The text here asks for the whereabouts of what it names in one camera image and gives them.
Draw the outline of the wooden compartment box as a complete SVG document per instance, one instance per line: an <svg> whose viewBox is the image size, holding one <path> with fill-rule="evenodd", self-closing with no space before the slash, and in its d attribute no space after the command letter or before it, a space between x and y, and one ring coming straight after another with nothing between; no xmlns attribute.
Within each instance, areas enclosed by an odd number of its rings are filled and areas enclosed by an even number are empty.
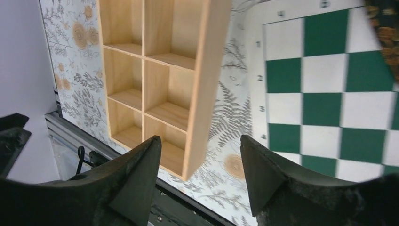
<svg viewBox="0 0 399 226"><path fill-rule="evenodd" d="M205 159L231 6L97 2L109 136L126 148L159 136L160 167L181 180Z"/></svg>

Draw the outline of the black key-patterned necktie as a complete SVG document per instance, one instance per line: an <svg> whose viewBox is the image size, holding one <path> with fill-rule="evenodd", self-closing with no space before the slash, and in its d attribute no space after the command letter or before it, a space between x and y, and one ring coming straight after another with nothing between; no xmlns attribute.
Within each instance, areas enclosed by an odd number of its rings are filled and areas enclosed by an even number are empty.
<svg viewBox="0 0 399 226"><path fill-rule="evenodd" d="M396 83L399 82L399 2L365 0L368 19L381 44L381 55Z"/></svg>

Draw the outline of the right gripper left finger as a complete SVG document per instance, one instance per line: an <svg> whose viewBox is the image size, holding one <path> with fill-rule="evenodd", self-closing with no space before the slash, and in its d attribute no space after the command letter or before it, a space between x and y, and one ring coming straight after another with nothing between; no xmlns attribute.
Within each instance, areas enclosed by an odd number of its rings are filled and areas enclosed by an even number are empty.
<svg viewBox="0 0 399 226"><path fill-rule="evenodd" d="M131 151L73 176L41 184L0 182L3 226L145 226L161 157L153 136Z"/></svg>

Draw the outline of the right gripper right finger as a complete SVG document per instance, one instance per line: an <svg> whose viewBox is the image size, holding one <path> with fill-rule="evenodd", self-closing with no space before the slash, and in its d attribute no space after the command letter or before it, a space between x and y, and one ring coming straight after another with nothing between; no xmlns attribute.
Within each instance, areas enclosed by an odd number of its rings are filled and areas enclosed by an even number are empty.
<svg viewBox="0 0 399 226"><path fill-rule="evenodd" d="M260 226L396 226L397 173L350 182L307 169L242 135L252 215Z"/></svg>

